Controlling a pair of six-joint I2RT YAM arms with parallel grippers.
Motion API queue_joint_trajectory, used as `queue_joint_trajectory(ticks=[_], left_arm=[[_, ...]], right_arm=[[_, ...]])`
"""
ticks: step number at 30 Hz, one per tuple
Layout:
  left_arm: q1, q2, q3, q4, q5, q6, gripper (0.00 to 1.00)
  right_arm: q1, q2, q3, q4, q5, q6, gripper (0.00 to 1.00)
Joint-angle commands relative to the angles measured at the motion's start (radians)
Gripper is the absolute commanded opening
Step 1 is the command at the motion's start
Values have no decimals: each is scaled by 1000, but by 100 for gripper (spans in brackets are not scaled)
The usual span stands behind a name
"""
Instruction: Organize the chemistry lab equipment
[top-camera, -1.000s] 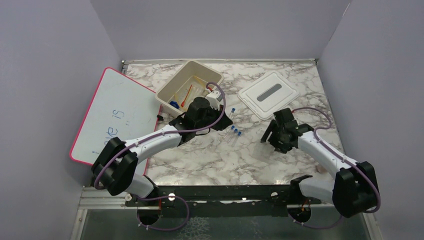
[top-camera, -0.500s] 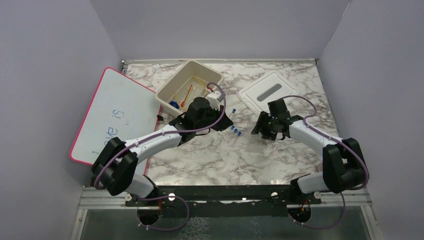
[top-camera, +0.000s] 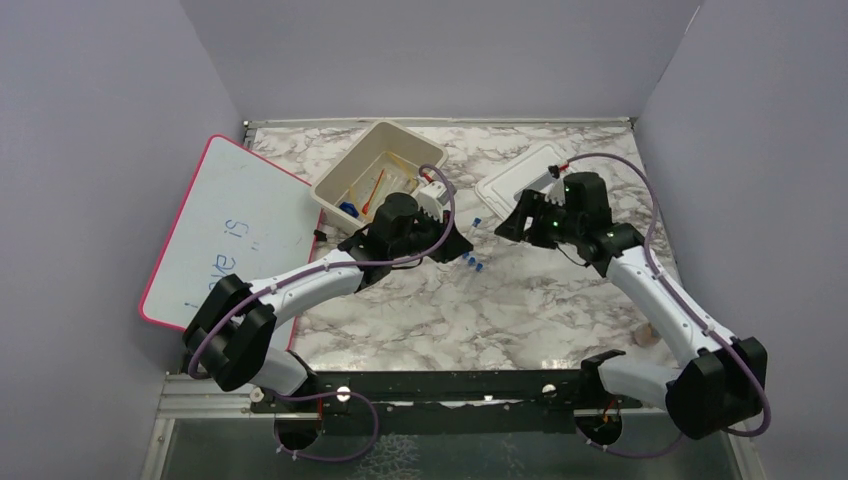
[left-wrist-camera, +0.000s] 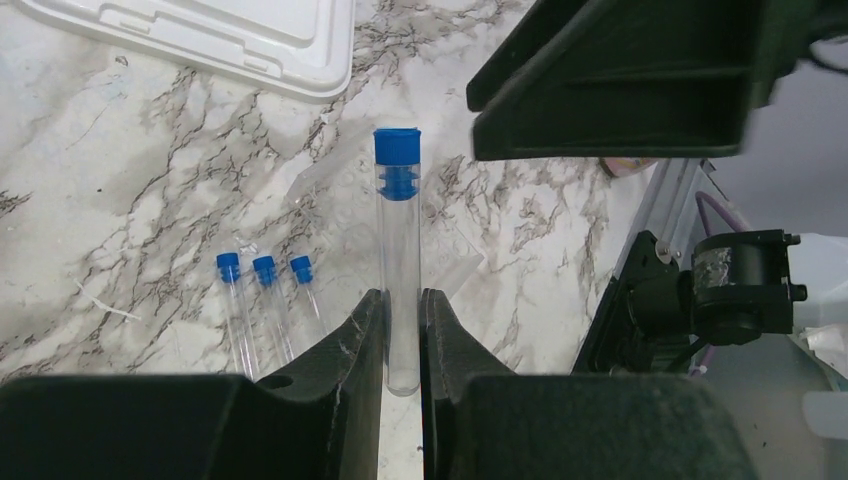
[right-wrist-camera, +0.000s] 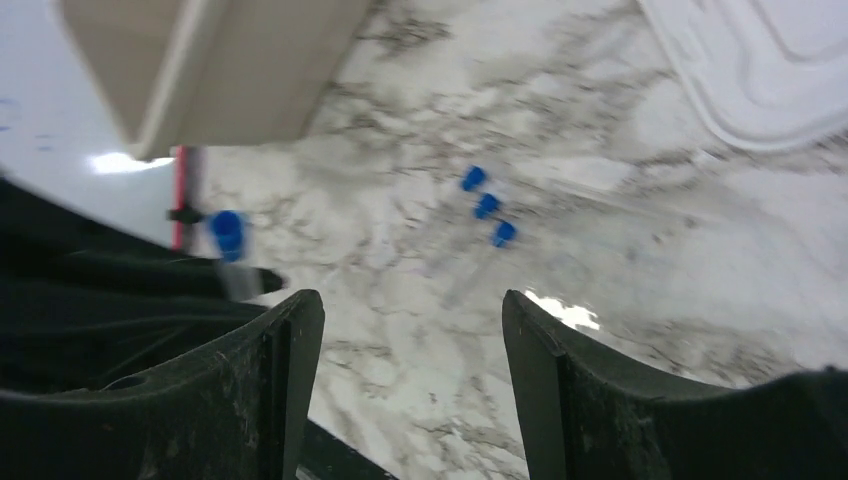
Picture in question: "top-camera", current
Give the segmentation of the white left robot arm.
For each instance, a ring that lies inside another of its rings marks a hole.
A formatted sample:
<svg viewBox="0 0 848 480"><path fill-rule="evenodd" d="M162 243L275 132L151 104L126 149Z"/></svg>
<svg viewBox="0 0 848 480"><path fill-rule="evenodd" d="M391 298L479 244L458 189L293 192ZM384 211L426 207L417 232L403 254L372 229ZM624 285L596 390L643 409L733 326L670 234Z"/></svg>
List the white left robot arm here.
<svg viewBox="0 0 848 480"><path fill-rule="evenodd" d="M288 409L302 410L313 401L314 374L296 353L272 347L280 325L375 285L398 265L449 263L472 249L452 210L430 215L412 196L394 193L370 223L306 266L263 280L218 280L183 334L188 373L213 379L224 392L271 390Z"/></svg>

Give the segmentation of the red rainbow measuring spoon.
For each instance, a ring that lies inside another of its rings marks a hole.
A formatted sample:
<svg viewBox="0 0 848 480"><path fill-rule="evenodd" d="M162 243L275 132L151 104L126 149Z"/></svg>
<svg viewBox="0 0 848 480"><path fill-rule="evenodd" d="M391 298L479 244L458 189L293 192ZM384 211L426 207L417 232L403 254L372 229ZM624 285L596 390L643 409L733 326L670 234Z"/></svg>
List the red rainbow measuring spoon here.
<svg viewBox="0 0 848 480"><path fill-rule="evenodd" d="M371 203L373 202L373 199L376 196L376 193L378 192L378 190L380 188L380 184L382 183L384 175L385 175L385 170L382 169L380 171L379 175L375 178L373 185L371 186L370 191L368 192L368 196L366 198L366 201L364 202L363 207L362 207L362 212L363 212L364 215L367 215L369 213L369 211L371 209Z"/></svg>

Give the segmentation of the yellow rubber tube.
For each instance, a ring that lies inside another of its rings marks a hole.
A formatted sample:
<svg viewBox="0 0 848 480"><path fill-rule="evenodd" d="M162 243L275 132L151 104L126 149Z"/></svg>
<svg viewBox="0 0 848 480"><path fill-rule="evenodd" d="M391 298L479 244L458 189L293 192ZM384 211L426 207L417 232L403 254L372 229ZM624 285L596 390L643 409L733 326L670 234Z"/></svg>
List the yellow rubber tube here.
<svg viewBox="0 0 848 480"><path fill-rule="evenodd" d="M385 151L385 154L396 164L410 182L418 183L417 175L413 172L406 160L391 151Z"/></svg>

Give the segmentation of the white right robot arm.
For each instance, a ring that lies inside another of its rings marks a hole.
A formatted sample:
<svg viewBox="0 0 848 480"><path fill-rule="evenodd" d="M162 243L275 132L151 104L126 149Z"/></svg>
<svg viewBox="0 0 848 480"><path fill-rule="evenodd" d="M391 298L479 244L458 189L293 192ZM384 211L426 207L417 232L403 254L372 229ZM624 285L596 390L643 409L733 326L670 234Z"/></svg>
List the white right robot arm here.
<svg viewBox="0 0 848 480"><path fill-rule="evenodd" d="M645 237L613 220L598 174L568 174L559 188L560 201L523 190L496 235L545 249L574 246L588 266L631 299L678 363L671 368L638 362L619 350L587 358L576 383L579 398L600 407L623 395L659 407L690 439L765 417L765 347L754 337L737 337L708 315L660 267Z"/></svg>

